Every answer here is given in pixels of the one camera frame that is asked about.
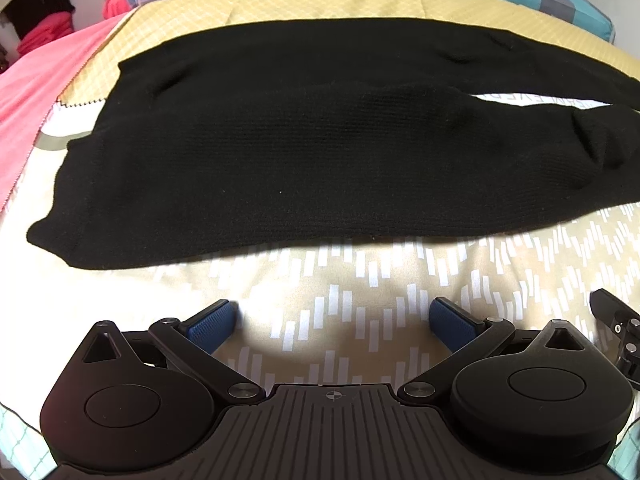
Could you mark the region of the hanging clothes on rack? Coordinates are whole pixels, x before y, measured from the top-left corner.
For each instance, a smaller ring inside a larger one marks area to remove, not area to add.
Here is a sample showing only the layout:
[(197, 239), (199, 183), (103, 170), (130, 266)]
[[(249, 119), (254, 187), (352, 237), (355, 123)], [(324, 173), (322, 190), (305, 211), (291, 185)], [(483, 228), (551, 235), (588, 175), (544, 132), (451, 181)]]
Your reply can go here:
[(1, 5), (2, 18), (13, 26), (21, 40), (49, 15), (62, 12), (75, 12), (70, 0), (9, 0)]

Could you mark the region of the yellow patterned bed cover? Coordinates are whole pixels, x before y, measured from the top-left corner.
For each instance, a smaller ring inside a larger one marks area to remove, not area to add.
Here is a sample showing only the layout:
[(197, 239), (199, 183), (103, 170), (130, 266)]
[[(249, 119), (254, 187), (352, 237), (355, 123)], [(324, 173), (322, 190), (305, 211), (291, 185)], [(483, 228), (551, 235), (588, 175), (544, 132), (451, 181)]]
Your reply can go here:
[(121, 60), (161, 42), (232, 24), (294, 18), (432, 18), (516, 32), (637, 76), (638, 58), (556, 18), (502, 0), (160, 0), (126, 15), (61, 92), (1, 214), (1, 463), (29, 479), (53, 460), (41, 405), (87, 330), (111, 320), (143, 330), (219, 298), (242, 310), (219, 351), (264, 386), (277, 382), (399, 385), (440, 361), (426, 328), (437, 296), (523, 328), (567, 318), (601, 350), (613, 335), (592, 317), (590, 292), (639, 301), (639, 208), (630, 204), (515, 235), (457, 243), (407, 237), (250, 247), (169, 266), (83, 271), (32, 246), (27, 229), (52, 204), (70, 140), (88, 134)]

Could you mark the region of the red blanket pile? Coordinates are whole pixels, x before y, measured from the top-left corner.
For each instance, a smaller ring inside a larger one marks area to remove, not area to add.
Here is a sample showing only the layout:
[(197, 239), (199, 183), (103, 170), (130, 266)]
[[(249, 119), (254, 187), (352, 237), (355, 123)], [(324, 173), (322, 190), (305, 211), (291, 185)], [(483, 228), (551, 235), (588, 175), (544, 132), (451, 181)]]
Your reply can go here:
[(16, 52), (19, 56), (24, 56), (73, 32), (73, 15), (70, 12), (50, 14), (21, 40), (16, 47)]

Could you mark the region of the pink red fleece blanket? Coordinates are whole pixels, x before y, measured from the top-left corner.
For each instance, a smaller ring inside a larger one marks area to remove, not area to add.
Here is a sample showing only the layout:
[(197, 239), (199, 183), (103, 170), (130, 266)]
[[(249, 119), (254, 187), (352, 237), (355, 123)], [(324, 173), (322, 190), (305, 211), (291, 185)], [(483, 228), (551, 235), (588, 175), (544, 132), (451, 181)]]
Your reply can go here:
[(1, 203), (20, 177), (55, 100), (122, 19), (119, 16), (50, 42), (1, 75)]

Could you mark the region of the black pants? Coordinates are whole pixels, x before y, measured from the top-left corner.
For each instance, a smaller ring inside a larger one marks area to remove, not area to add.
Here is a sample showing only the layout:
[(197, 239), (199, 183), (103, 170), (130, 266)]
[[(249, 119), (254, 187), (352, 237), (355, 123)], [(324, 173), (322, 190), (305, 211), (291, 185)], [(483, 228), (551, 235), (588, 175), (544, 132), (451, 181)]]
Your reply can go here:
[(639, 84), (506, 30), (254, 23), (119, 65), (30, 244), (89, 270), (528, 231), (639, 197)]

